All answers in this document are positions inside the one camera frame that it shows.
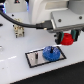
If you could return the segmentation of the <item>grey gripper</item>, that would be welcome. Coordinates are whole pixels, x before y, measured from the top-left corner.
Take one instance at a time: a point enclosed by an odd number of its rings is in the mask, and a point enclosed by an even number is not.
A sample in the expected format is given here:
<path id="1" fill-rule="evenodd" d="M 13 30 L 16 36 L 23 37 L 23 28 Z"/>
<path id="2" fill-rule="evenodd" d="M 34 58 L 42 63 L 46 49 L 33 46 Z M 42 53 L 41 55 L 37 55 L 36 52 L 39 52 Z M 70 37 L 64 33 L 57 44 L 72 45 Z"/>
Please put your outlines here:
<path id="1" fill-rule="evenodd" d="M 72 38 L 75 41 L 78 40 L 80 30 L 84 28 L 84 14 L 76 14 L 70 9 L 53 11 L 51 13 L 51 22 L 53 28 L 49 30 L 50 33 L 58 33 L 58 44 L 63 40 L 64 33 L 62 31 L 71 30 Z"/>

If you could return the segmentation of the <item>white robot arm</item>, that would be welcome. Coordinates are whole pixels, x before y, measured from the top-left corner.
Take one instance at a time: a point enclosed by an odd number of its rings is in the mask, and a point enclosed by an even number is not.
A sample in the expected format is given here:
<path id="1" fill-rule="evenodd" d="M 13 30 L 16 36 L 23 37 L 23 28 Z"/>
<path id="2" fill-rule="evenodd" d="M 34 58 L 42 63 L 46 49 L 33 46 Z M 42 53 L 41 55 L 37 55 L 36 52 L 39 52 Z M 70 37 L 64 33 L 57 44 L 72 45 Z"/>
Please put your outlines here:
<path id="1" fill-rule="evenodd" d="M 29 0 L 29 18 L 55 33 L 57 44 L 71 45 L 84 29 L 84 0 Z"/>

